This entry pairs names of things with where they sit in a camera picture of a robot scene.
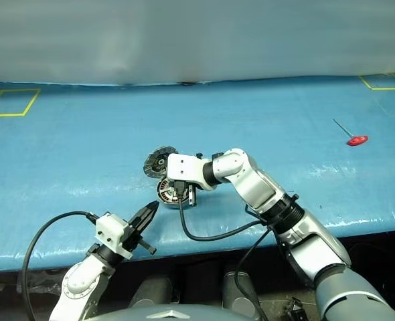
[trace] blue table surface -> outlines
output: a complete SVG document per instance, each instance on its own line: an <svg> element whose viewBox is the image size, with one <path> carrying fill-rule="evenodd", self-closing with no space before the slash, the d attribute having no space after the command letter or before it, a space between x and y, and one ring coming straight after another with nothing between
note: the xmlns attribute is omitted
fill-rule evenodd
<svg viewBox="0 0 395 321"><path fill-rule="evenodd" d="M392 79L366 78L385 88ZM72 210L128 219L157 198L157 179L143 163L160 146L180 153L233 147L252 155L286 191L298 193L335 235L395 230L395 90L371 90L358 77L283 78L195 86L40 88L25 116L0 117L0 271L18 270L36 231ZM0 114L22 112L32 94L4 92ZM334 122L367 143L350 147ZM230 185L198 192L185 212L196 235L215 235L252 220ZM255 226L214 242L189 240L177 210L160 206L143 236L155 257L251 246ZM80 261L95 242L82 217L63 219L43 234L32 268ZM274 242L272 236L264 245ZM134 259L148 258L141 248Z"/></svg>

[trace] white backdrop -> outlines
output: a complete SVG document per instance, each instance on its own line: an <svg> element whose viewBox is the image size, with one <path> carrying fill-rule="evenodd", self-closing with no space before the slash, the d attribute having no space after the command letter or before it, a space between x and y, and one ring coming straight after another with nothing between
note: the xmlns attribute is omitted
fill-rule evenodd
<svg viewBox="0 0 395 321"><path fill-rule="evenodd" d="M0 81L395 71L395 0L0 0Z"/></svg>

